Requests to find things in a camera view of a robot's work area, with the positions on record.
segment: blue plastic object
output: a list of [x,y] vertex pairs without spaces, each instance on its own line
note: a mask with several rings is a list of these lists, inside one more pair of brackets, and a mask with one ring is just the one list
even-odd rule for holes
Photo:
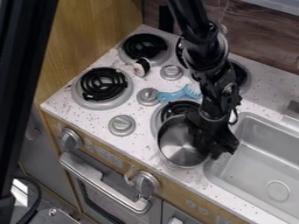
[[193,93],[191,91],[191,89],[189,88],[189,84],[187,84],[181,90],[178,90],[177,92],[173,92],[173,93],[160,92],[157,96],[157,99],[160,102],[172,102],[172,101],[179,99],[183,96],[189,96],[192,99],[200,99],[202,97],[202,94]]

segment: sink drain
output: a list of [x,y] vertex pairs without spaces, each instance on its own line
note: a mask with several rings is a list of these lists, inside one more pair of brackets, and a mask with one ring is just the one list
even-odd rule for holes
[[271,199],[283,202],[289,198],[289,187],[281,181],[272,181],[267,185],[268,195]]

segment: toy kitchen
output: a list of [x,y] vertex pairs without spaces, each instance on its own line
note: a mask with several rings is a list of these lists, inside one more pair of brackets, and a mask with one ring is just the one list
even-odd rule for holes
[[[199,156],[186,117],[204,96],[184,37],[152,26],[127,31],[40,104],[78,210],[105,224],[299,223],[299,76],[232,43],[242,100],[229,129],[239,145]],[[230,45],[229,27],[220,35]]]

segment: oven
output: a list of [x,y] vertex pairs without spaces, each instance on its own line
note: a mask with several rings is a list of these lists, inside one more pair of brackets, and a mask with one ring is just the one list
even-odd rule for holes
[[144,181],[141,193],[123,175],[80,150],[65,150],[59,161],[71,176],[83,212],[94,220],[105,224],[161,223],[162,200],[144,189]]

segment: oven handle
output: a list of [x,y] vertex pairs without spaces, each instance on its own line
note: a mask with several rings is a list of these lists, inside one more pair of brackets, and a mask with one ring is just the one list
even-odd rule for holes
[[77,157],[72,152],[64,151],[61,154],[59,161],[62,166],[71,172],[76,178],[86,182],[116,203],[127,208],[129,211],[136,214],[145,214],[149,210],[149,201],[140,198],[137,202],[134,202],[126,198],[115,189],[101,181],[103,177],[102,172],[93,168],[93,166],[87,164],[83,159]]

